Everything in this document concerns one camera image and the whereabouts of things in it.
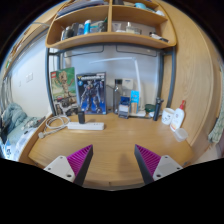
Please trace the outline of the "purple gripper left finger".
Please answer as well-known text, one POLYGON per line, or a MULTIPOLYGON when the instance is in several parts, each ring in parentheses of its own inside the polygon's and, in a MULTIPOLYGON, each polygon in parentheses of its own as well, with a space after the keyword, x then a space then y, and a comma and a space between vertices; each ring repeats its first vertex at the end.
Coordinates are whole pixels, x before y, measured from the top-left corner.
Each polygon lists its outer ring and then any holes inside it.
POLYGON ((93 145, 88 145, 69 156, 58 156, 44 168, 56 176, 82 186, 93 156, 93 145))

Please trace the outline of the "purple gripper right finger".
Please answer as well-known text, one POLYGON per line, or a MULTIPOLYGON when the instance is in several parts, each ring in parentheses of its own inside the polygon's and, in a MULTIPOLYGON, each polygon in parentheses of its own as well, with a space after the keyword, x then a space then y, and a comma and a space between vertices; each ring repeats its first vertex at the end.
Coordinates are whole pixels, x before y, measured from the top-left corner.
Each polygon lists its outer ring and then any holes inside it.
POLYGON ((159 156, 140 145, 135 145, 134 155, 145 185, 182 169, 170 156, 159 156))

